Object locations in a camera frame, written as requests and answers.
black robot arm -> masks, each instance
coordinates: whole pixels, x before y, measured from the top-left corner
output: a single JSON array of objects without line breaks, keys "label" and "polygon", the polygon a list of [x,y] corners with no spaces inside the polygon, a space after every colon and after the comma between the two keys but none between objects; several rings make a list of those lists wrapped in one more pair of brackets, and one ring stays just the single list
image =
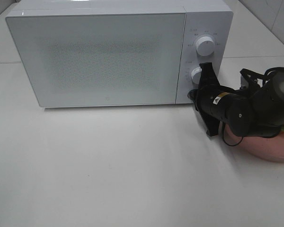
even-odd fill
[{"label": "black robot arm", "polygon": [[[221,86],[211,62],[202,69],[198,89],[189,92],[209,136],[218,135],[220,122],[239,137],[278,135],[284,124],[284,68],[268,69],[264,75],[242,69],[245,85],[239,90]],[[257,79],[263,80],[261,87]]]}]

microwave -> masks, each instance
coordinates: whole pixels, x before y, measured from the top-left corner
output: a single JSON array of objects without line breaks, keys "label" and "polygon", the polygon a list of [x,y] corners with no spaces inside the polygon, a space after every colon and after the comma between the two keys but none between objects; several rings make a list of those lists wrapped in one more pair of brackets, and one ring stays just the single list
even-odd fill
[{"label": "microwave", "polygon": [[41,107],[188,104],[232,15],[222,0],[22,0],[6,22]]}]

black cable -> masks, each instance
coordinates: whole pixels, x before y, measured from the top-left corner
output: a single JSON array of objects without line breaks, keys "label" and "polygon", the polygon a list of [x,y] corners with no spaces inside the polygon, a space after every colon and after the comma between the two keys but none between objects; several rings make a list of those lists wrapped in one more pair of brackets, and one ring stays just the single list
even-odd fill
[{"label": "black cable", "polygon": [[247,69],[242,69],[240,71],[242,77],[248,82],[248,83],[256,83],[253,79],[257,78],[257,79],[261,79],[261,80],[264,80],[265,79],[265,76],[260,74],[260,73],[257,73],[257,72],[254,72],[254,71],[251,71],[251,70],[247,70]]},{"label": "black cable", "polygon": [[223,123],[222,123],[222,140],[223,140],[223,142],[224,142],[227,146],[230,146],[230,147],[235,147],[235,146],[239,145],[239,144],[243,141],[244,137],[242,137],[241,140],[240,140],[238,143],[233,144],[233,145],[232,145],[232,144],[229,144],[229,143],[227,143],[227,142],[225,141],[225,137],[224,137],[225,126],[226,126],[226,124],[223,122]]},{"label": "black cable", "polygon": [[267,69],[266,72],[264,73],[264,79],[262,81],[262,86],[266,84],[266,81],[271,80],[278,71],[284,72],[284,67],[274,67]]}]

white table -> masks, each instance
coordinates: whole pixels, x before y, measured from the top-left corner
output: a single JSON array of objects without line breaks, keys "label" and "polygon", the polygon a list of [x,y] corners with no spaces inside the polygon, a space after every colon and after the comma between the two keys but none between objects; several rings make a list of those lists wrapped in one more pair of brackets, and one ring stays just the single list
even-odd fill
[{"label": "white table", "polygon": [[[225,0],[234,12],[224,58],[284,56],[284,45],[238,0]],[[0,63],[21,62],[5,16],[12,4],[0,15]]]},{"label": "white table", "polygon": [[[224,59],[239,70],[284,57]],[[284,227],[284,164],[209,139],[190,105],[42,109],[0,64],[0,227]]]}]

pink object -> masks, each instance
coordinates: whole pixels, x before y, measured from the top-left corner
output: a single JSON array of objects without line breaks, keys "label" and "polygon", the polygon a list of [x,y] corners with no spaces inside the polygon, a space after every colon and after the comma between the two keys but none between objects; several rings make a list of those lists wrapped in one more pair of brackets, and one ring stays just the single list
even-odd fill
[{"label": "pink object", "polygon": [[[225,134],[228,134],[234,144],[241,140],[241,137],[237,137],[231,132],[228,125],[226,125]],[[245,137],[238,146],[259,158],[273,162],[284,162],[284,132],[270,139]]]}]

